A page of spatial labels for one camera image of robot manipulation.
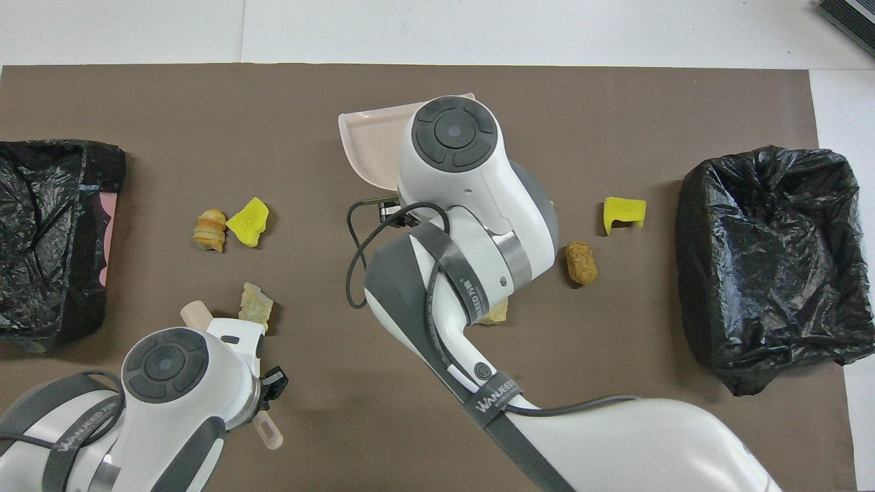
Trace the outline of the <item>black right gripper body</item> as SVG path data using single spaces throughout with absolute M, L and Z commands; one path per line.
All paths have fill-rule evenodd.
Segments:
M 414 226 L 414 218 L 409 212 L 401 213 L 403 208 L 398 197 L 383 197 L 378 200 L 380 224 L 387 224 L 393 228 L 411 228 Z

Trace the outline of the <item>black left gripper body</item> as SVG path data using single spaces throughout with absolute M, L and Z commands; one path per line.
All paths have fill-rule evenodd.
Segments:
M 288 384 L 288 377 L 281 367 L 274 367 L 260 378 L 260 410 L 268 411 L 271 401 L 278 399 Z

